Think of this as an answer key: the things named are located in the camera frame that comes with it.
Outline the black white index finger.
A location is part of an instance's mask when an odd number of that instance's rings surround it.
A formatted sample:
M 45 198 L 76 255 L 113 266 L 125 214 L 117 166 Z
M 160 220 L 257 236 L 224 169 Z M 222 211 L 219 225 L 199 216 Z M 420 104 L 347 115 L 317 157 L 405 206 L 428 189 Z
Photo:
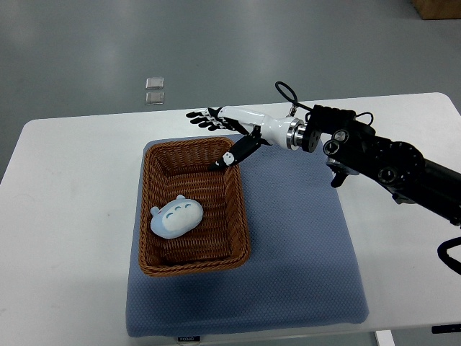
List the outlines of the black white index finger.
M 236 129 L 228 123 L 217 123 L 212 121 L 205 121 L 198 124 L 200 128 L 205 128 L 209 131 L 215 130 L 230 130 L 236 132 Z

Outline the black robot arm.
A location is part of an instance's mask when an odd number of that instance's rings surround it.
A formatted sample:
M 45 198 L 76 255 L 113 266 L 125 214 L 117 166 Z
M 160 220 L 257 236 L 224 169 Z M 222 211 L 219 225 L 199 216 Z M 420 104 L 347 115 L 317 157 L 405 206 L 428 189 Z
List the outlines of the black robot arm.
M 327 165 L 334 173 L 331 186 L 340 187 L 349 175 L 363 174 L 385 188 L 397 204 L 415 203 L 460 225 L 460 174 L 425 159 L 413 145 L 377 136 L 370 123 L 358 121 L 352 110 L 314 105 L 306 116 L 295 116 L 293 102 L 284 118 L 226 106 L 187 114 L 190 123 L 209 131 L 232 130 L 242 134 L 227 152 L 213 162 L 211 171 L 242 162 L 262 145 L 313 153 L 321 135 Z

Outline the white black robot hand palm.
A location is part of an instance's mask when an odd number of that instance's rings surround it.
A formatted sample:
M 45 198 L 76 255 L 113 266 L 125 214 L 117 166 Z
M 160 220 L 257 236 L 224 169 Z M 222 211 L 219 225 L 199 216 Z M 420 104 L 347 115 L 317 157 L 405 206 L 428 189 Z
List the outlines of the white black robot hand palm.
M 297 117 L 273 118 L 241 107 L 225 106 L 218 112 L 219 118 L 236 120 L 245 129 L 259 126 L 261 138 L 271 145 L 277 144 L 285 149 L 295 149 L 295 134 L 305 123 Z

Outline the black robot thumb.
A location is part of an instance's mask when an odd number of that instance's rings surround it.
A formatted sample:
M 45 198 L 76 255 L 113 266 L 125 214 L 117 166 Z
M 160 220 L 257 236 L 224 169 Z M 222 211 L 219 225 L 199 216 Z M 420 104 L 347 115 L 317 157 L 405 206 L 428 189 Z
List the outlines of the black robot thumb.
M 217 161 L 212 163 L 209 171 L 219 171 L 241 163 L 252 155 L 262 144 L 262 138 L 257 134 L 249 134 L 235 142 Z

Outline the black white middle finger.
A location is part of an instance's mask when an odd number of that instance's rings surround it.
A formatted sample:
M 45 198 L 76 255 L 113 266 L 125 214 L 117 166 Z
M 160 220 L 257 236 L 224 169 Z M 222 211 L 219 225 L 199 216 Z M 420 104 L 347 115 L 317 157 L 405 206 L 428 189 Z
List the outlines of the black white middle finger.
M 206 125 L 206 124 L 222 125 L 223 120 L 220 118 L 216 118 L 216 117 L 198 116 L 198 117 L 192 118 L 190 120 L 190 123 L 195 124 L 195 125 Z

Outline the black white far finger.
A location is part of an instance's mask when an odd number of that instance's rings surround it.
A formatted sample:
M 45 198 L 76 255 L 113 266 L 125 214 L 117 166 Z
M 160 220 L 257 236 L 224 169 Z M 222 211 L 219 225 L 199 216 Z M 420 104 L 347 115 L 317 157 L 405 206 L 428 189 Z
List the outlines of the black white far finger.
M 188 118 L 196 118 L 196 117 L 217 118 L 221 110 L 222 110 L 221 107 L 218 107 L 218 108 L 207 107 L 207 108 L 197 110 L 194 112 L 189 112 L 186 114 L 186 117 Z

